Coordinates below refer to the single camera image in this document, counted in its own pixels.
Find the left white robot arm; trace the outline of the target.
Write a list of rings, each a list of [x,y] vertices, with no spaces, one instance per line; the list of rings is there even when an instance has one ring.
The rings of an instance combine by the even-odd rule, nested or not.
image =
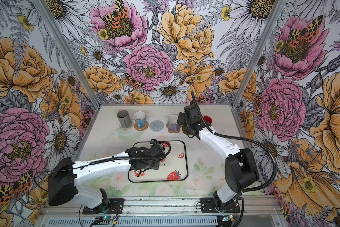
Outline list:
[[[131,147],[117,155],[92,161],[64,158],[48,177],[48,204],[59,206],[71,201],[103,212],[109,206],[105,190],[87,187],[86,182],[130,170],[140,173],[149,169],[157,170],[170,152],[171,145],[168,142],[158,141],[149,148]]]

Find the grey mug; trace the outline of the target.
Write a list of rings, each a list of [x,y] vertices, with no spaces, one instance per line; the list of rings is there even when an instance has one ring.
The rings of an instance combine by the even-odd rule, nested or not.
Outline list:
[[[127,110],[121,110],[117,113],[117,118],[119,120],[119,123],[123,127],[129,127],[132,123],[132,120],[130,118],[129,112]]]

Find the right aluminium corner post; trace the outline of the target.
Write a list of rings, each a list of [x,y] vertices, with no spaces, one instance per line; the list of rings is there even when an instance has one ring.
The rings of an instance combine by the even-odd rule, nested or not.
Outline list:
[[[269,18],[266,22],[265,28],[263,30],[263,32],[261,33],[260,37],[259,37],[259,41],[257,43],[257,46],[253,52],[253,55],[250,59],[250,62],[245,70],[244,73],[244,77],[243,80],[240,83],[240,86],[236,92],[236,96],[233,100],[232,103],[232,108],[235,109],[239,102],[240,99],[243,96],[243,93],[245,92],[246,86],[248,84],[248,82],[251,80],[252,74],[254,72],[254,68],[256,67],[256,64],[258,62],[258,59],[260,58],[263,48],[266,45],[266,42],[268,41],[271,32],[273,31],[274,27],[277,25],[277,21],[281,15],[282,9],[284,7],[284,5],[286,4],[287,1],[285,0],[278,0],[275,1],[274,7],[269,15]]]

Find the white mug red inside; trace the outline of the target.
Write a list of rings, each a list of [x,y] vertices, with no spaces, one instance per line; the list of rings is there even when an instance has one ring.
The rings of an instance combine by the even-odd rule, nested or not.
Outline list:
[[[203,119],[204,119],[206,122],[208,122],[209,124],[212,124],[212,122],[213,122],[212,118],[209,117],[209,116],[204,116]]]

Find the cork paw print coaster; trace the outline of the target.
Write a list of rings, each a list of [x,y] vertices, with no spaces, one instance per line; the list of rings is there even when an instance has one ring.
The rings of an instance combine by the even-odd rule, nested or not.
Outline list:
[[[177,130],[176,130],[176,131],[171,130],[170,127],[172,127],[172,126],[173,126],[173,125],[171,125],[171,124],[170,124],[170,125],[169,125],[169,124],[166,124],[166,127],[167,127],[167,129],[168,129],[168,133],[179,133],[179,132],[181,131],[181,127],[182,127],[182,126],[179,125],[179,126],[177,127]]]

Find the white lilac handled mug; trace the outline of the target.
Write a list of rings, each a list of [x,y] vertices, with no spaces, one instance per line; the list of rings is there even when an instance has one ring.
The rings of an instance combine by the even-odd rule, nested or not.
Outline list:
[[[173,130],[173,131],[176,131],[177,127],[179,126],[179,124],[177,124],[177,118],[178,118],[178,115],[176,115],[176,114],[172,114],[168,117],[168,124],[173,125],[172,127],[170,127],[171,130]]]

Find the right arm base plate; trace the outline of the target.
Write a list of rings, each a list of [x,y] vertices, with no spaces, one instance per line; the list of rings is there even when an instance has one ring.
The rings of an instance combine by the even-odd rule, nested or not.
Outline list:
[[[203,197],[200,198],[200,210],[202,213],[240,213],[240,205],[235,200],[226,203],[217,198]]]

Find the aluminium corner post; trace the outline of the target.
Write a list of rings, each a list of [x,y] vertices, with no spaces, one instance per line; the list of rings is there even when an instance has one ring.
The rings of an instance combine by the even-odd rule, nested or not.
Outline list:
[[[40,16],[42,17],[45,24],[47,24],[49,31],[52,33],[56,43],[63,52],[64,56],[66,57],[66,60],[71,66],[71,69],[74,71],[79,81],[81,82],[81,85],[83,86],[85,92],[87,93],[89,99],[91,100],[94,108],[96,110],[99,110],[101,107],[101,103],[96,97],[93,89],[91,88],[86,76],[84,75],[84,72],[82,71],[82,68],[80,67],[77,59],[74,57],[74,54],[70,46],[68,45],[65,36],[62,34],[61,29],[57,25],[45,1],[33,1],[33,4],[38,13],[40,14]]]
[[[248,84],[248,82],[251,80],[252,74],[254,72],[254,68],[256,67],[256,64],[258,62],[258,59],[260,58],[263,48],[266,45],[266,42],[268,41],[271,32],[273,31],[274,27],[277,25],[277,21],[281,15],[282,9],[284,7],[284,5],[286,4],[287,1],[285,0],[278,0],[275,1],[274,7],[269,15],[269,18],[266,22],[265,28],[263,30],[263,32],[261,33],[260,37],[259,37],[259,41],[257,43],[257,46],[253,52],[253,55],[250,59],[250,62],[245,70],[244,73],[244,77],[243,80],[240,83],[240,86],[236,92],[236,96],[233,100],[232,103],[232,108],[235,109],[239,102],[240,99],[243,96],[243,93],[245,92],[246,86]]]

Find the aluminium front rail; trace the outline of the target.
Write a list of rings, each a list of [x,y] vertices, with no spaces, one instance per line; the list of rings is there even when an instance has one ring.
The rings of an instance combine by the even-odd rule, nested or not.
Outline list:
[[[245,215],[279,215],[281,207],[274,196],[243,195],[244,202],[234,201],[228,206],[229,213],[239,214],[244,208]],[[222,215],[225,210],[217,210],[212,197],[127,197],[121,204],[108,208],[106,212],[90,210],[85,206],[61,205],[45,206],[40,218],[44,217],[101,217],[101,216],[146,217],[176,215]]]

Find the blue floral mug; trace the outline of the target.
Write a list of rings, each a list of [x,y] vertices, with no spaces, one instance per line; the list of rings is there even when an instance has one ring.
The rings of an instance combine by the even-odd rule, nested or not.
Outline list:
[[[146,114],[142,111],[138,111],[134,114],[134,120],[138,123],[138,126],[142,128],[146,123]]]

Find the left aluminium corner post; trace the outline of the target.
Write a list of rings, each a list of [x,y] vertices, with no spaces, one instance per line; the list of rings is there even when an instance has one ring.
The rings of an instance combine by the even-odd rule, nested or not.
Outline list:
[[[71,66],[71,69],[74,71],[79,81],[81,82],[81,85],[83,86],[85,92],[87,93],[89,99],[91,100],[94,108],[96,110],[99,110],[101,107],[101,103],[96,97],[93,89],[91,88],[86,76],[84,75],[84,72],[82,71],[82,68],[80,67],[77,59],[74,57],[74,54],[70,46],[68,45],[65,36],[62,34],[61,29],[57,25],[45,1],[33,1],[33,4],[38,13],[40,14],[40,16],[42,17],[45,24],[47,24],[49,31],[52,33],[56,43],[63,52],[64,56],[66,57],[66,60]]]

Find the rattan wicker round coaster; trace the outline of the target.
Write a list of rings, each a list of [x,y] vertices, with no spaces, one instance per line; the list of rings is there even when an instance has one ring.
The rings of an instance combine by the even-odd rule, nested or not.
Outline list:
[[[146,130],[148,127],[149,127],[149,123],[148,123],[147,121],[146,121],[144,127],[142,127],[142,128],[140,128],[140,127],[138,126],[138,123],[135,123],[135,124],[134,124],[134,128],[135,128],[137,131],[144,131],[144,130]]]

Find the multicolour woven round coaster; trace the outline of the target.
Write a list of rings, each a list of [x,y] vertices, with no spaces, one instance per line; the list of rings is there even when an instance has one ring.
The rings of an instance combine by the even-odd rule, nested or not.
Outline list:
[[[120,129],[122,129],[124,131],[128,131],[128,130],[132,129],[133,126],[134,126],[134,122],[132,122],[129,127],[123,127],[121,124],[119,125]]]

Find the grey-blue woven round coaster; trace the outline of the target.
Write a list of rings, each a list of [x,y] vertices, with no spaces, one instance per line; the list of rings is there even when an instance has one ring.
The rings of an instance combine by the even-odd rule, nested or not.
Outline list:
[[[164,128],[164,123],[160,120],[155,120],[150,123],[149,127],[154,132],[160,132]]]

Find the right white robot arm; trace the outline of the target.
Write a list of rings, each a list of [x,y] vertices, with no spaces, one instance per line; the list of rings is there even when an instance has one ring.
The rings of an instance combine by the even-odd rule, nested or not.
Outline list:
[[[215,192],[216,203],[223,205],[237,199],[247,187],[259,180],[253,152],[232,144],[226,135],[218,134],[204,120],[197,105],[185,106],[184,111],[179,113],[177,123],[185,128],[188,135],[207,144],[225,161],[226,182]]]

